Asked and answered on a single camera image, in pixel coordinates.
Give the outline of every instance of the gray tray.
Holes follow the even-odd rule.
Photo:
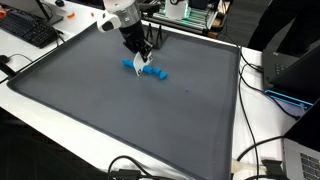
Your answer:
[[[120,32],[94,24],[8,86],[195,179],[229,179],[239,50],[168,34],[153,51],[163,81],[124,67]]]

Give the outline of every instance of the white desk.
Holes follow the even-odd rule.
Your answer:
[[[47,2],[53,3],[54,0],[47,0]],[[74,19],[65,18],[62,22],[54,25],[57,29],[66,34],[65,39],[73,37],[90,24],[94,23],[98,14],[101,14],[101,11],[97,9],[69,2],[65,3],[66,6],[63,7],[61,11],[58,11],[60,14],[65,16],[72,11],[76,13],[76,17]],[[91,17],[91,12],[95,13],[94,18]],[[205,37],[196,37],[219,42]],[[11,54],[21,53],[34,60],[54,49],[56,46],[55,43],[52,43],[44,49],[37,49],[3,31],[0,31],[0,39],[4,39],[3,42],[5,42],[1,43],[0,54],[9,56]],[[254,64],[261,63],[261,53],[245,48],[243,49],[243,53],[249,62]],[[25,59],[15,57],[9,63],[9,66],[14,70],[18,70],[27,64],[28,61]],[[0,79],[3,79],[4,77],[4,74],[1,73]],[[257,74],[250,68],[245,70],[244,78],[249,84],[261,88],[261,75]],[[241,89],[244,105],[248,113],[256,141],[283,135],[295,123],[294,120],[281,112],[273,102],[263,97],[261,94],[252,91],[245,85],[242,85]],[[110,162],[115,157],[128,155],[143,163],[147,167],[147,170],[149,170],[153,175],[167,176],[176,179],[188,178],[166,164],[130,146],[83,125],[70,117],[14,93],[6,86],[5,83],[0,84],[0,95],[0,106],[3,109],[20,118],[22,121],[26,122],[52,140],[58,142],[66,149],[80,156],[97,168],[106,170]],[[302,113],[299,108],[287,104],[285,104],[284,107],[291,113]],[[250,145],[252,145],[252,139],[238,101],[233,132],[232,157],[237,158],[237,156]],[[258,148],[258,152],[260,158],[282,160],[282,147],[280,141],[274,141],[262,145]],[[255,164],[254,151],[248,153],[248,155],[243,158],[242,162]],[[120,160],[115,164],[115,167],[134,168],[134,166],[126,160]],[[255,175],[255,173],[255,171],[242,171],[237,173],[234,179],[245,179]]]

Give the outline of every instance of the laptop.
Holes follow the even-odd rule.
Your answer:
[[[320,179],[320,100],[284,135],[284,169],[290,180]]]
[[[265,50],[263,88],[271,98],[311,107],[320,97],[320,46],[299,58]]]

